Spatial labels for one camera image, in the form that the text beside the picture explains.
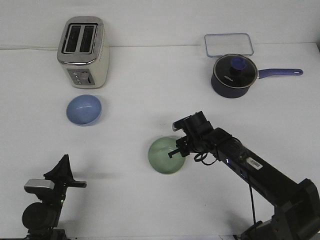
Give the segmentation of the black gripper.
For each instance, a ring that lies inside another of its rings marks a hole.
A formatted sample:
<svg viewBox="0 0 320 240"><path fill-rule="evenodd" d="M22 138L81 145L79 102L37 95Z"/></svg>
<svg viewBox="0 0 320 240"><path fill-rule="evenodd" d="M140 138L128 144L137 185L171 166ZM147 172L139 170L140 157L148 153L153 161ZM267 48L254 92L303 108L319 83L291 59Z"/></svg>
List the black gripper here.
<svg viewBox="0 0 320 240"><path fill-rule="evenodd" d="M86 181L74 180L68 154L65 154L57 165L43 176L45 179L60 179L54 186L55 195L59 200L66 199L66 192L68 188L87 187Z"/></svg>
<svg viewBox="0 0 320 240"><path fill-rule="evenodd" d="M214 143L208 139L208 135L213 131L208 132L200 137L184 136L176 140L176 149L169 152L169 158L180 154L182 158L188 156L190 153L206 154L215 149Z"/></svg>

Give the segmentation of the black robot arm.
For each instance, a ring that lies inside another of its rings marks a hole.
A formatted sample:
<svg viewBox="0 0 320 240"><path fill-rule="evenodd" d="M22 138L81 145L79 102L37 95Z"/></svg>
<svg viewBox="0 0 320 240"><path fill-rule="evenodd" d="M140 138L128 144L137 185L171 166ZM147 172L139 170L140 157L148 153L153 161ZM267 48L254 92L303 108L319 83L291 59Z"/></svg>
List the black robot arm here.
<svg viewBox="0 0 320 240"><path fill-rule="evenodd" d="M294 182L219 127L174 123L172 128L186 134L177 141L175 153L211 153L273 205L271 219L253 224L240 239L309 240L320 230L320 197L311 180Z"/></svg>
<svg viewBox="0 0 320 240"><path fill-rule="evenodd" d="M39 202L30 204L22 214L22 224L28 229L26 240L67 240L66 231L57 228L68 188L86 188L85 181L76 181L71 170L69 155L43 175L31 178L24 190L34 194Z"/></svg>

